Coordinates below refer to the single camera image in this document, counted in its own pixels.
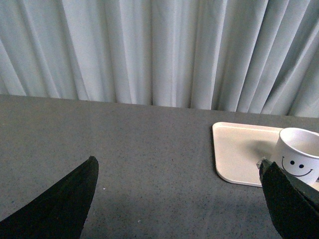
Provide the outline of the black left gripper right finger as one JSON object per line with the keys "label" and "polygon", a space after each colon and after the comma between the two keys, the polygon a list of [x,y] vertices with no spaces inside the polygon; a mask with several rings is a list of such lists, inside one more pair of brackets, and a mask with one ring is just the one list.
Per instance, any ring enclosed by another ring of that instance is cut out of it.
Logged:
{"label": "black left gripper right finger", "polygon": [[319,237],[319,192],[263,159],[259,176],[272,223],[284,239]]}

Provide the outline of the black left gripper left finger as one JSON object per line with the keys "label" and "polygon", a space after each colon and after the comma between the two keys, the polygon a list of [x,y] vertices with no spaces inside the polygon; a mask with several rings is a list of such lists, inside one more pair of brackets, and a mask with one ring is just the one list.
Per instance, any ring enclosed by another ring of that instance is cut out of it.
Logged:
{"label": "black left gripper left finger", "polygon": [[2,239],[78,239],[95,194],[98,160],[91,156],[0,223]]}

